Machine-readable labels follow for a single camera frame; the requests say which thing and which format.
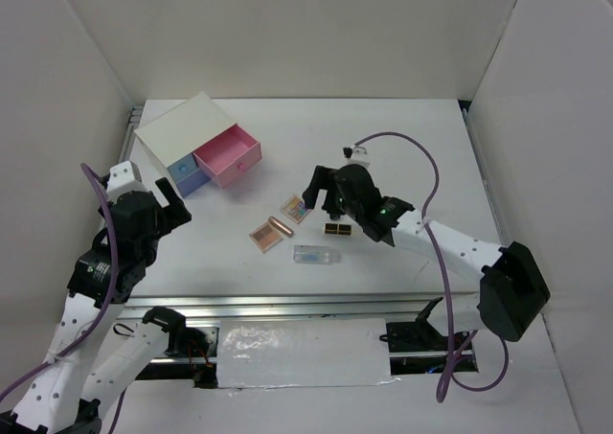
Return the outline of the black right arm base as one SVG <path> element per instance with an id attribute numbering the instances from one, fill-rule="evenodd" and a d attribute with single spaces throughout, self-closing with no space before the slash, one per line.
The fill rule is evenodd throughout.
<path id="1" fill-rule="evenodd" d="M 427 319 L 442 297 L 430 301 L 412 321 L 387 322 L 379 340 L 388 346 L 393 376 L 441 374 L 446 364 L 446 331 L 440 334 Z"/>

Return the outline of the light blue small drawer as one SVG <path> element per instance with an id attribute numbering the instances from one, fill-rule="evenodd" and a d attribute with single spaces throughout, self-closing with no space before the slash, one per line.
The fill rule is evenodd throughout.
<path id="1" fill-rule="evenodd" d="M 179 182 L 196 171 L 198 166 L 193 155 L 190 153 L 167 167 L 167 170 L 174 182 Z"/>

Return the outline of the dark blue drawer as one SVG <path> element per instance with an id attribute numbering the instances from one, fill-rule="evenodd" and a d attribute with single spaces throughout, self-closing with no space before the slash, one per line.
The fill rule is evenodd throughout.
<path id="1" fill-rule="evenodd" d="M 203 185 L 207 184 L 211 178 L 201 169 L 196 169 L 189 175 L 186 175 L 176 183 L 178 192 L 182 197 L 186 197 L 193 193 Z"/>

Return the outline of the black gold lipstick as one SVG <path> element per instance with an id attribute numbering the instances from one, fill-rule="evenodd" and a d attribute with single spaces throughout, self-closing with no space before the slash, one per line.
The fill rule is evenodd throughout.
<path id="1" fill-rule="evenodd" d="M 350 236 L 352 234 L 352 226 L 350 224 L 330 222 L 325 224 L 324 233 L 326 235 Z"/>

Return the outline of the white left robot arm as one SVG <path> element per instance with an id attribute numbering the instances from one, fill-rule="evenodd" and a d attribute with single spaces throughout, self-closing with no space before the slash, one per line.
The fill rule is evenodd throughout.
<path id="1" fill-rule="evenodd" d="M 133 287 L 155 262 L 159 240 L 192 219 L 168 179 L 155 185 L 165 205 L 148 190 L 125 192 L 116 201 L 96 190 L 99 212 L 112 226 L 101 229 L 77 259 L 43 362 L 10 386 L 30 385 L 19 403 L 2 413 L 2 432 L 98 433 L 110 406 L 155 356 L 186 349 L 185 316 L 156 306 L 145 313 L 140 331 L 100 367 L 94 365 Z"/>

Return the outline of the pink drawer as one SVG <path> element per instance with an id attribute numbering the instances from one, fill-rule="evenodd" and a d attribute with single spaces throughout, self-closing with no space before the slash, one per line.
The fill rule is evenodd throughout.
<path id="1" fill-rule="evenodd" d="M 227 188 L 261 160 L 261 143 L 234 124 L 195 150 L 193 156 L 218 187 Z"/>

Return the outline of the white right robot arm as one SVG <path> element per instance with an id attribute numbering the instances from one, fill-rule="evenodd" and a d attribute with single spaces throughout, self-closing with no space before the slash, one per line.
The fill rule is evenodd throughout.
<path id="1" fill-rule="evenodd" d="M 442 301 L 432 301 L 420 314 L 417 338 L 427 349 L 438 349 L 456 331 L 488 330 L 517 342 L 551 298 L 531 250 L 514 241 L 500 246 L 477 240 L 422 217 L 412 204 L 384 196 L 358 164 L 338 170 L 318 166 L 303 193 L 308 208 L 318 194 L 329 216 L 347 216 L 375 242 L 409 250 L 478 286 L 477 293 L 455 298 L 448 313 Z"/>

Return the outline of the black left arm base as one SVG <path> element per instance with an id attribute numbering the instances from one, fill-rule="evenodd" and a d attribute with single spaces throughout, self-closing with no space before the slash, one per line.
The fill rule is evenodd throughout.
<path id="1" fill-rule="evenodd" d="M 203 331 L 188 327 L 182 314 L 165 307 L 151 308 L 142 322 L 161 326 L 170 336 L 167 348 L 140 371 L 136 380 L 190 379 L 195 388 L 217 387 L 217 328 Z"/>

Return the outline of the clear plastic bottle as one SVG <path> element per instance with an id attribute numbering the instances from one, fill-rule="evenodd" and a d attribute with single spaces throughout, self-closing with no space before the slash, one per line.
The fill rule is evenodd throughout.
<path id="1" fill-rule="evenodd" d="M 305 264 L 334 264 L 339 263 L 340 252 L 329 246 L 295 245 L 293 248 L 293 261 Z"/>

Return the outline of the colourful glitter eyeshadow palette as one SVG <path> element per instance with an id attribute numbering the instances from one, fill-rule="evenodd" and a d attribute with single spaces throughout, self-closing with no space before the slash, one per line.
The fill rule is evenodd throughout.
<path id="1" fill-rule="evenodd" d="M 290 197 L 280 208 L 281 213 L 292 222 L 300 224 L 310 213 L 305 202 L 297 195 Z"/>

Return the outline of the gold lipstick tube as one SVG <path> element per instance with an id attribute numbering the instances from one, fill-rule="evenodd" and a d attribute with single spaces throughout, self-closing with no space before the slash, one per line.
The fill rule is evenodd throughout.
<path id="1" fill-rule="evenodd" d="M 283 222 L 281 222 L 278 218 L 276 217 L 269 217 L 268 218 L 268 222 L 275 228 L 277 229 L 279 232 L 281 232 L 284 236 L 288 237 L 288 238 L 292 238 L 295 235 L 295 232 L 286 224 L 284 224 Z"/>

